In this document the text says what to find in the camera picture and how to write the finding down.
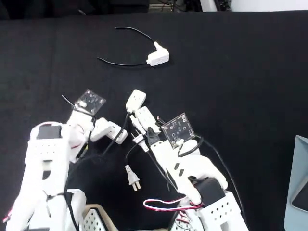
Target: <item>two-prong plug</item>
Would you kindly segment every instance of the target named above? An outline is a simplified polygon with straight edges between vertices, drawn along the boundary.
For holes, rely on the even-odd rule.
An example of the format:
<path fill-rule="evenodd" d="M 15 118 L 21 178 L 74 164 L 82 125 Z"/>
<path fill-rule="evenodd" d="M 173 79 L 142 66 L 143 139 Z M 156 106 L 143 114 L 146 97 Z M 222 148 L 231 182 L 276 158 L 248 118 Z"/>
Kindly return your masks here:
<path fill-rule="evenodd" d="M 128 184 L 133 186 L 134 191 L 137 191 L 138 189 L 141 189 L 140 186 L 140 179 L 137 177 L 137 175 L 130 169 L 129 165 L 125 166 L 125 170 L 127 172 L 128 177 Z"/>
<path fill-rule="evenodd" d="M 149 147 L 146 145 L 143 135 L 140 134 L 137 130 L 136 132 L 138 134 L 136 137 L 131 133 L 134 138 L 133 142 L 138 144 L 144 150 L 144 152 L 147 153 L 149 151 Z"/>

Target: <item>black table surface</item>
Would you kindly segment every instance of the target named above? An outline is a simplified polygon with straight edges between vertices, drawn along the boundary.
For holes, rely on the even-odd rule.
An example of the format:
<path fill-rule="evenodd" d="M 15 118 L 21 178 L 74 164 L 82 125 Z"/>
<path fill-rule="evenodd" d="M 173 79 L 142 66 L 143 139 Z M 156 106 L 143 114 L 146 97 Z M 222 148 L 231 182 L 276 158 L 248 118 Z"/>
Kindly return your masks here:
<path fill-rule="evenodd" d="M 147 93 L 154 116 L 186 112 L 196 133 L 221 152 L 238 185 L 251 231 L 283 230 L 295 135 L 308 136 L 308 12 L 166 13 L 0 22 L 0 214 L 19 193 L 31 128 L 65 122 L 87 88 L 107 99 L 98 113 L 121 125 L 134 89 Z M 157 67 L 119 68 L 96 59 L 139 63 L 166 47 Z M 108 138 L 91 144 L 102 153 Z M 99 203 L 120 230 L 167 227 L 172 216 L 143 208 L 147 198 L 173 199 L 140 150 L 130 165 L 141 190 L 128 186 L 124 155 L 131 137 L 101 160 L 80 165 L 69 186 Z M 218 158 L 201 148 L 225 174 Z"/>

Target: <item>white electrical outlet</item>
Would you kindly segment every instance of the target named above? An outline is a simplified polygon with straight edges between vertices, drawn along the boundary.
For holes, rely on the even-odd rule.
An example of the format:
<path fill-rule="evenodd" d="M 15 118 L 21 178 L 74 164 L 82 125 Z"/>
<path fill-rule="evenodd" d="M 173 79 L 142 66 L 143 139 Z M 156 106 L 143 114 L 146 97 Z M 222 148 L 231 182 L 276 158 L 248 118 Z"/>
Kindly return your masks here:
<path fill-rule="evenodd" d="M 115 124 L 111 121 L 109 121 L 108 123 L 109 123 L 109 131 L 107 132 L 107 136 L 110 139 L 114 140 L 117 134 L 120 132 L 121 127 L 118 124 Z M 119 137 L 116 139 L 115 142 L 117 144 L 122 144 L 123 141 L 126 139 L 126 137 L 127 137 L 127 131 L 123 129 L 122 133 L 119 135 Z"/>
<path fill-rule="evenodd" d="M 139 120 L 139 123 L 143 126 L 144 130 L 148 130 L 149 127 L 153 129 L 155 133 L 159 133 L 160 129 L 155 124 L 156 120 L 150 110 L 147 107 L 142 107 L 135 112 L 136 118 Z"/>
<path fill-rule="evenodd" d="M 107 135 L 107 133 L 110 131 L 110 124 L 105 118 L 100 118 L 96 120 L 95 127 L 91 133 L 91 141 L 96 142 L 101 137 Z"/>
<path fill-rule="evenodd" d="M 135 89 L 126 102 L 126 109 L 128 112 L 135 112 L 141 108 L 145 101 L 146 94 L 140 90 Z"/>

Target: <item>black cable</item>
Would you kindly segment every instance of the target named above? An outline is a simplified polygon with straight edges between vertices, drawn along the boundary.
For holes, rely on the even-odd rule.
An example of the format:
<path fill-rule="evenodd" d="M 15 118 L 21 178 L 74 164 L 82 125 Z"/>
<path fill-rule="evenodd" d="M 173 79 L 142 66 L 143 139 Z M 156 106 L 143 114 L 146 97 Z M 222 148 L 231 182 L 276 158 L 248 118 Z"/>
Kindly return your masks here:
<path fill-rule="evenodd" d="M 72 219 L 72 222 L 73 222 L 73 225 L 76 229 L 76 231 L 79 231 L 79 227 L 77 225 L 77 222 L 75 220 L 75 217 L 74 217 L 74 212 L 73 212 L 73 208 L 72 208 L 72 205 L 71 203 L 68 201 L 68 198 L 67 198 L 67 193 L 66 192 L 63 192 L 63 193 L 58 193 L 56 194 L 55 196 L 52 196 L 52 195 L 48 195 L 45 191 L 43 191 L 45 194 L 46 194 L 46 202 L 53 199 L 54 197 L 56 196 L 63 196 L 64 199 L 65 199 L 65 202 L 66 202 L 66 205 L 68 207 L 68 210 L 69 210 L 69 213 L 71 215 L 71 219 Z M 47 210 L 48 210 L 48 213 L 49 213 L 49 217 L 51 217 L 51 214 L 50 214 L 50 211 L 49 211 L 49 208 L 47 206 Z"/>
<path fill-rule="evenodd" d="M 129 154 L 131 154 L 131 152 L 134 150 L 134 148 L 137 147 L 138 144 L 141 143 L 142 141 L 144 141 L 144 140 L 141 140 L 138 143 L 135 143 L 134 146 L 132 146 L 132 148 L 127 152 L 127 154 L 125 156 L 125 165 L 128 165 Z"/>
<path fill-rule="evenodd" d="M 74 217 L 74 212 L 73 212 L 73 209 L 72 209 L 72 205 L 71 205 L 71 203 L 69 203 L 68 198 L 66 196 L 66 193 L 63 193 L 63 196 L 64 196 L 64 199 L 66 201 L 66 204 L 67 204 L 67 207 L 68 207 L 68 210 L 69 210 L 69 214 L 71 215 L 71 219 L 72 219 L 73 225 L 74 225 L 76 231 L 79 231 L 79 227 L 78 227 L 78 225 L 76 223 L 76 220 L 75 220 L 75 217 Z"/>
<path fill-rule="evenodd" d="M 126 127 L 127 121 L 129 116 L 131 115 L 130 112 L 127 112 L 124 123 L 121 127 L 121 130 L 117 133 L 116 137 L 111 141 L 111 143 L 107 146 L 107 148 L 105 149 L 105 151 L 103 152 L 103 154 L 101 154 L 100 156 L 104 156 L 108 150 L 111 148 L 111 146 L 115 143 L 115 141 L 117 140 L 117 138 L 121 135 L 122 131 L 124 130 L 124 128 Z"/>
<path fill-rule="evenodd" d="M 175 185 L 172 183 L 172 181 L 166 176 L 166 174 L 164 173 L 165 171 L 162 169 L 162 167 L 157 163 L 156 158 L 153 156 L 153 154 L 151 153 L 151 151 L 147 151 L 146 152 L 149 157 L 151 158 L 151 160 L 153 161 L 153 163 L 155 164 L 157 170 L 159 171 L 160 175 L 162 175 L 162 177 L 167 181 L 167 183 L 169 183 L 170 185 L 172 185 L 172 187 L 177 190 L 177 188 L 175 187 Z"/>
<path fill-rule="evenodd" d="M 168 5 L 171 7 L 171 10 L 174 11 L 174 7 L 176 7 L 179 11 L 182 11 L 182 12 L 186 12 L 184 10 L 182 10 L 180 7 L 182 7 L 183 5 L 185 5 L 185 3 L 183 3 L 182 5 L 177 5 L 177 4 L 173 4 L 173 3 L 169 3 L 169 1 L 162 1 L 162 0 L 158 0 L 160 3 L 162 4 L 165 4 L 165 5 Z"/>
<path fill-rule="evenodd" d="M 118 64 L 118 63 L 113 63 L 110 61 L 107 61 L 101 57 L 97 57 L 98 60 L 104 61 L 105 63 L 108 63 L 110 65 L 116 65 L 116 66 L 141 66 L 141 65 L 147 65 L 147 63 L 142 63 L 142 64 Z"/>
<path fill-rule="evenodd" d="M 152 43 L 154 43 L 155 41 L 149 36 L 149 35 L 147 35 L 147 34 L 145 34 L 145 33 L 143 33 L 142 31 L 139 31 L 139 30 L 137 30 L 137 29 L 135 29 L 135 28 L 133 28 L 133 27 L 128 27 L 128 26 L 120 26 L 120 27 L 115 27 L 115 29 L 127 29 L 127 30 L 133 30 L 133 31 L 136 31 L 136 32 L 138 32 L 138 33 L 140 33 L 140 34 L 142 34 L 142 35 L 144 35 L 144 36 L 146 36 L 149 40 L 151 40 L 152 41 Z"/>
<path fill-rule="evenodd" d="M 149 35 L 143 33 L 142 31 L 139 31 L 139 30 L 137 30 L 137 29 L 135 29 L 135 28 L 133 28 L 133 27 L 120 26 L 120 27 L 115 27 L 115 29 L 117 29 L 117 30 L 127 29 L 127 30 L 136 31 L 136 32 L 142 34 L 143 36 L 146 36 L 149 40 L 151 40 L 152 43 L 154 43 L 154 40 L 153 40 Z M 110 61 L 105 60 L 105 59 L 103 59 L 103 58 L 101 58 L 101 57 L 97 57 L 97 59 L 98 59 L 98 60 L 101 60 L 101 61 L 103 61 L 103 62 L 105 62 L 105 63 L 107 63 L 107 64 L 116 65 L 116 66 L 141 66 L 141 65 L 147 65 L 146 62 L 141 63 L 141 64 L 119 64 L 119 63 L 110 62 Z"/>
<path fill-rule="evenodd" d="M 227 165 L 226 165 L 225 162 L 223 161 L 223 159 L 222 159 L 221 155 L 219 154 L 218 150 L 217 150 L 210 142 L 208 142 L 208 141 L 206 141 L 206 140 L 204 140 L 204 139 L 203 139 L 203 142 L 204 142 L 207 146 L 209 146 L 210 148 L 212 148 L 212 149 L 214 150 L 214 152 L 216 153 L 216 155 L 217 155 L 218 158 L 220 159 L 220 161 L 221 161 L 223 167 L 226 169 L 227 174 L 229 175 L 229 178 L 231 179 L 231 182 L 232 182 L 233 187 L 234 187 L 234 189 L 235 189 L 237 199 L 239 200 L 240 207 L 241 207 L 241 210 L 242 210 L 243 219 L 244 219 L 245 223 L 247 224 L 247 220 L 246 220 L 246 215 L 245 215 L 245 210 L 244 210 L 244 207 L 243 207 L 243 203 L 242 203 L 242 200 L 241 200 L 241 198 L 240 198 L 240 194 L 239 194 L 239 191 L 238 191 L 238 189 L 237 189 L 237 187 L 236 187 L 236 184 L 235 184 L 235 181 L 234 181 L 234 179 L 233 179 L 233 176 L 231 175 L 231 173 L 230 173 L 230 171 L 229 171 Z"/>
<path fill-rule="evenodd" d="M 203 143 L 204 139 L 203 137 L 200 137 L 200 136 L 196 136 L 200 139 L 200 141 L 197 143 L 197 145 L 192 148 L 191 150 L 187 151 L 187 152 L 184 152 L 182 154 L 179 154 L 180 153 L 180 149 L 179 149 L 179 152 L 178 152 L 178 157 L 184 157 L 184 156 L 187 156 L 189 155 L 190 153 L 193 153 L 194 151 L 196 151 L 198 148 L 200 148 L 201 144 Z"/>

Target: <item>circuit board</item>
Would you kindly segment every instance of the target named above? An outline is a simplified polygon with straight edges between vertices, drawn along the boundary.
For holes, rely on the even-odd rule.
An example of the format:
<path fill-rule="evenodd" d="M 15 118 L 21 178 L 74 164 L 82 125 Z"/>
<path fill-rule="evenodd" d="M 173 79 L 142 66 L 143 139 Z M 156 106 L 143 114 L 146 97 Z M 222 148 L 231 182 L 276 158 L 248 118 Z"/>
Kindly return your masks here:
<path fill-rule="evenodd" d="M 102 98 L 98 94 L 94 93 L 91 90 L 86 90 L 86 92 L 75 102 L 76 105 L 82 107 L 91 115 L 95 115 L 103 104 L 106 102 L 106 99 Z"/>
<path fill-rule="evenodd" d="M 162 126 L 162 130 L 169 140 L 173 149 L 177 148 L 177 141 L 183 139 L 184 142 L 194 137 L 194 131 L 185 113 L 175 117 Z"/>

